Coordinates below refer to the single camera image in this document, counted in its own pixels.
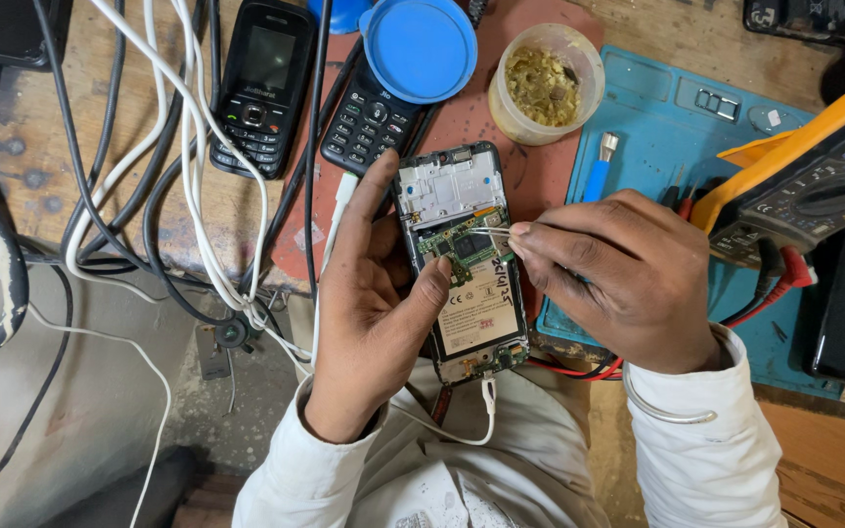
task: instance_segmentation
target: blue screwdriver handle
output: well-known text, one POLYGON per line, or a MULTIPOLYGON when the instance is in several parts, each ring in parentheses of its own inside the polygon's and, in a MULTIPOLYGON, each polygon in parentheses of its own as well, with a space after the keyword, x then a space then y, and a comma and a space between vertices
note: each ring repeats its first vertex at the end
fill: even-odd
POLYGON ((604 181, 608 176, 608 162, 596 160, 593 165, 593 173, 589 175, 586 182, 586 191, 582 194, 583 202, 594 202, 602 199, 604 181))

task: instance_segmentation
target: metal bracelet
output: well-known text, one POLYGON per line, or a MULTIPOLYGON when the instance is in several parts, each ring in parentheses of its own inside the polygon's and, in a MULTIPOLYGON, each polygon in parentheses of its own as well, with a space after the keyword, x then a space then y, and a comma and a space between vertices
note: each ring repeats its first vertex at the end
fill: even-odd
POLYGON ((644 414, 651 416, 651 418, 656 418, 662 422, 669 424, 702 424, 715 420, 717 416, 714 411, 706 411, 702 414, 674 414, 657 409, 641 399, 641 396, 635 391, 635 385, 631 382, 630 368, 623 369, 622 383, 624 384, 624 391, 628 394, 628 399, 635 404, 635 407, 639 408, 644 414))

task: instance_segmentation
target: green circuit board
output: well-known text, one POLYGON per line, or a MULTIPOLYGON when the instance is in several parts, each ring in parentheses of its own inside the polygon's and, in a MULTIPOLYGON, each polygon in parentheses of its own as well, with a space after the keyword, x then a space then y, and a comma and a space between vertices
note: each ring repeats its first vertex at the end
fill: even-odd
POLYGON ((470 268, 488 258, 511 260, 513 251, 507 244, 507 238, 496 235, 469 233, 473 227, 508 227, 510 219, 503 208, 493 207, 479 210, 463 223, 450 227, 439 234, 420 240, 417 249, 426 262, 447 256, 452 260, 452 281, 450 287, 462 286, 469 282, 470 268))

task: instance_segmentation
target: blue cap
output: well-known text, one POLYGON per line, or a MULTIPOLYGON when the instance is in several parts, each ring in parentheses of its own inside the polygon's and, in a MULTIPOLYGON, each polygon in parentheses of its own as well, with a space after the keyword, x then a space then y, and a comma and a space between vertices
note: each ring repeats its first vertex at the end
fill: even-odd
POLYGON ((452 0, 381 0, 360 16, 360 32, 377 79, 404 101, 449 99, 475 71, 475 30, 452 0))

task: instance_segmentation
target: man's right hand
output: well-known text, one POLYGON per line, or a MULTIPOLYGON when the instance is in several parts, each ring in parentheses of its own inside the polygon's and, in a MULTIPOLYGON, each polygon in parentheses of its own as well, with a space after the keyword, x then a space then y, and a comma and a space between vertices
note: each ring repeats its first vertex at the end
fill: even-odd
POLYGON ((511 247, 534 287, 633 365, 725 366, 706 317, 709 241, 673 211, 622 190, 515 223, 511 247))

